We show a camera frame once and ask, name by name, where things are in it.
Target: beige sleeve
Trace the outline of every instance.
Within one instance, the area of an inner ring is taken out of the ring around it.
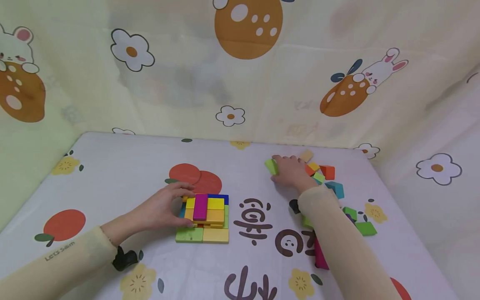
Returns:
[[[345,300],[401,300],[364,237],[339,208],[332,190],[324,185],[308,189],[298,203],[313,224]]]
[[[79,285],[117,254],[100,227],[54,249],[0,281],[3,300],[53,300]]]

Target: green block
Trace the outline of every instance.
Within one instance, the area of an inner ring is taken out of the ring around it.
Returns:
[[[265,166],[270,171],[270,174],[278,175],[278,166],[276,165],[276,162],[273,159],[267,159],[265,161]]]
[[[357,229],[360,231],[360,233],[364,237],[372,236],[377,234],[377,231],[375,230],[375,227],[373,227],[373,224],[371,222],[362,222],[362,223],[355,223],[355,226],[357,226]]]
[[[201,243],[204,239],[203,228],[178,228],[175,241],[177,243]]]
[[[228,229],[228,205],[225,205],[223,209],[225,211],[225,214],[224,214],[225,220],[223,221],[223,228]]]
[[[355,221],[357,221],[357,211],[353,208],[350,208],[350,207],[344,207],[343,208],[343,212],[346,214],[346,215],[350,215],[350,217],[352,219],[354,219]]]
[[[303,226],[307,228],[312,228],[313,229],[313,224],[310,222],[309,219],[307,219],[306,216],[303,216]]]
[[[320,174],[319,172],[315,172],[315,174],[312,176],[314,179],[317,179],[317,181],[322,184],[325,181],[325,176],[323,174]]]

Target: magenta block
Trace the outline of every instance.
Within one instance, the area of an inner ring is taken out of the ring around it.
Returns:
[[[193,220],[194,221],[206,221],[207,220],[207,203],[208,203],[208,195],[207,194],[196,194],[195,195],[195,207],[193,209]]]
[[[315,266],[320,269],[330,270],[322,252],[322,248],[320,248],[320,244],[317,239],[315,239]]]

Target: red circle print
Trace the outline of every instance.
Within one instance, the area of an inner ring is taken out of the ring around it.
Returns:
[[[170,169],[168,176],[178,181],[196,184],[200,179],[200,170],[190,164],[179,164]]]
[[[220,194],[222,181],[214,173],[200,171],[200,180],[195,184],[194,193],[197,194]]]
[[[391,277],[390,277],[390,279],[392,280],[393,285],[396,288],[396,291],[399,293],[400,297],[402,297],[402,300],[412,300],[412,298],[408,294],[407,290],[403,287],[403,285],[400,282],[396,281],[395,279],[393,279]]]
[[[85,225],[85,215],[76,209],[67,209],[51,217],[43,227],[43,232],[56,241],[68,240],[76,236]]]

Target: wooden block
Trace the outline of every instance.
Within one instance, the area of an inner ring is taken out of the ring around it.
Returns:
[[[194,208],[195,208],[195,198],[188,198],[187,209],[194,209]]]
[[[208,198],[207,209],[221,209],[225,207],[225,200],[223,198]]]
[[[178,228],[175,241],[181,243],[201,243],[204,237],[204,228]]]
[[[270,174],[278,175],[278,166],[276,165],[276,162],[273,159],[267,159],[265,161],[265,166],[270,171]]]
[[[224,204],[228,205],[228,195],[207,194],[208,198],[223,198]]]
[[[193,221],[193,209],[185,209],[185,216],[183,216],[185,219],[189,219],[190,221]]]
[[[318,181],[320,183],[320,185],[325,181],[325,176],[323,176],[322,174],[320,174],[319,172],[315,172],[315,174],[313,175],[313,179],[315,179],[316,181]]]
[[[343,184],[335,181],[329,181],[325,183],[325,186],[327,186],[329,189],[332,189],[338,199],[345,198],[345,194],[343,193]]]
[[[229,208],[228,205],[225,206],[224,209],[224,220],[223,220],[223,228],[228,229],[228,215],[229,215]]]
[[[204,228],[203,242],[228,244],[228,229]]]
[[[345,206],[342,210],[346,215],[350,215],[354,221],[357,221],[357,211],[355,209]]]
[[[195,208],[193,210],[194,221],[205,221],[207,219],[208,196],[206,194],[195,195]]]
[[[322,252],[322,248],[318,243],[317,238],[315,238],[315,266],[320,269],[330,270],[328,267],[327,261],[325,260],[324,253]]]
[[[303,216],[303,226],[306,228],[312,228],[313,229],[313,224],[310,222],[309,219],[307,219],[306,216]]]
[[[322,171],[325,179],[327,180],[335,180],[335,167],[333,166],[320,166],[320,170]]]
[[[362,223],[357,222],[355,223],[355,226],[364,237],[377,234],[377,230],[375,229],[375,227],[373,227],[373,224],[371,222],[362,222]]]
[[[185,218],[185,209],[187,208],[187,204],[186,203],[182,203],[181,204],[181,209],[180,209],[180,213],[179,213],[179,218]]]
[[[314,161],[308,164],[309,167],[312,168],[313,171],[318,171],[320,169],[320,166],[317,165]]]
[[[303,159],[304,162],[308,163],[313,157],[313,152],[310,150],[305,150],[303,151],[302,154],[300,154],[299,158]]]
[[[307,172],[308,176],[313,176],[315,174],[315,171],[309,167],[309,165],[305,165],[305,172]]]

